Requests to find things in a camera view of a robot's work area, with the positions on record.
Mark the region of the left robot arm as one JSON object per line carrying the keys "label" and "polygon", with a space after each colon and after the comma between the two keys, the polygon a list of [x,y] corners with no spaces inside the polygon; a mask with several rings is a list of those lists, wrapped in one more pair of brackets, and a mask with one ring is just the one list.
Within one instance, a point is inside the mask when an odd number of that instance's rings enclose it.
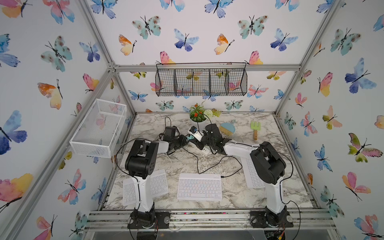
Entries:
{"label": "left robot arm", "polygon": [[176,146],[181,146],[180,132],[177,127],[166,127],[159,141],[143,138],[133,139],[133,145],[126,159],[125,169],[128,175],[137,181],[135,191],[138,195],[135,210],[143,214],[154,212],[154,201],[151,193],[151,175],[155,170],[158,154],[170,153]]}

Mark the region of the white power strip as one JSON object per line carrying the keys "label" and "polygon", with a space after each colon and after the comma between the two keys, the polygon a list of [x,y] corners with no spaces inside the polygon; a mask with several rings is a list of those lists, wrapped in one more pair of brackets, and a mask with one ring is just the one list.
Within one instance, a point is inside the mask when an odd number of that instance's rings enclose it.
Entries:
{"label": "white power strip", "polygon": [[207,148],[207,147],[203,147],[202,149],[199,149],[198,148],[198,150],[200,150],[202,153],[204,153],[205,155],[209,155],[209,154],[211,154],[211,151],[209,150],[209,148]]}

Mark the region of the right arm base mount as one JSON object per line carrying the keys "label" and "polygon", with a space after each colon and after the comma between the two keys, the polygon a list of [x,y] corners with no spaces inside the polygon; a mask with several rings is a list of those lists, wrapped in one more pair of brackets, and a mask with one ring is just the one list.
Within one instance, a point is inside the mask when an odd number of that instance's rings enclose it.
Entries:
{"label": "right arm base mount", "polygon": [[275,214],[267,207],[262,211],[251,211],[250,212],[250,224],[253,228],[293,228],[293,218],[288,212],[287,207],[284,207],[283,210]]}

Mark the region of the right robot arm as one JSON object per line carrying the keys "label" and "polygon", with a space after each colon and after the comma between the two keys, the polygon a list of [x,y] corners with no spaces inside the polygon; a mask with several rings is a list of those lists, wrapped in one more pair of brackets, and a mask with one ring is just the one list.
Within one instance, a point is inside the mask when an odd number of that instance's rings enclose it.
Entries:
{"label": "right robot arm", "polygon": [[271,143],[250,145],[233,142],[231,139],[222,137],[215,124],[207,125],[202,132],[192,126],[189,134],[194,137],[196,140],[194,144],[199,149],[207,146],[214,153],[252,162],[251,166],[256,170],[257,176],[265,183],[267,210],[276,215],[283,211],[286,205],[282,200],[281,181],[285,175],[286,163]]}

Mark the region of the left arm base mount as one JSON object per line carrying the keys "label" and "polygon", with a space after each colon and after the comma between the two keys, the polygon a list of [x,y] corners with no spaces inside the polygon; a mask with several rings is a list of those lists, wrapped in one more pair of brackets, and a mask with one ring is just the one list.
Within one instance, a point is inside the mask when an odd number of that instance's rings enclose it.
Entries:
{"label": "left arm base mount", "polygon": [[159,212],[155,210],[139,212],[138,210],[134,210],[129,217],[128,229],[168,229],[170,222],[170,212]]}

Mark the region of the teal USB charger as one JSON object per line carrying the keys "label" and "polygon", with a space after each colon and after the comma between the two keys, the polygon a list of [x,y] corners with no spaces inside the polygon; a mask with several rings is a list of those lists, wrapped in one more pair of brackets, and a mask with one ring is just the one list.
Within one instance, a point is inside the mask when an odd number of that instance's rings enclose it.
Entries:
{"label": "teal USB charger", "polygon": [[187,140],[188,140],[188,141],[192,141],[194,138],[195,138],[195,137],[192,136],[192,135],[187,135]]}

